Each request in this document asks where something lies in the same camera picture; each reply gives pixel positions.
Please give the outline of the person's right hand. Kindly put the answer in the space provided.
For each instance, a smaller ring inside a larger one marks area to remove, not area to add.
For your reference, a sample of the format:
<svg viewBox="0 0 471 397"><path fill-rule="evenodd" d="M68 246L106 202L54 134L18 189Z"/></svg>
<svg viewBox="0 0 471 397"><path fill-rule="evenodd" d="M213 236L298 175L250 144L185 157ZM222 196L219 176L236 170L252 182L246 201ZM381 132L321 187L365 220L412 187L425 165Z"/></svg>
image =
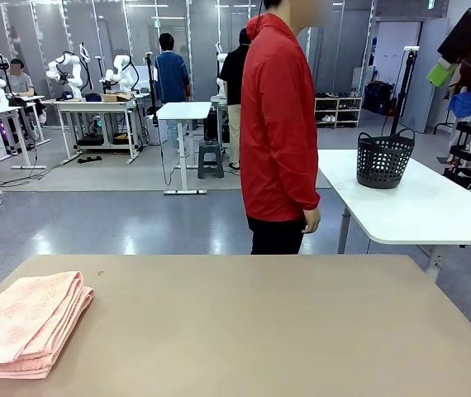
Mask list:
<svg viewBox="0 0 471 397"><path fill-rule="evenodd" d="M303 234L312 234L314 233L321 222L321 212L318 207L311 210L303 210L306 226L302 230Z"/></svg>

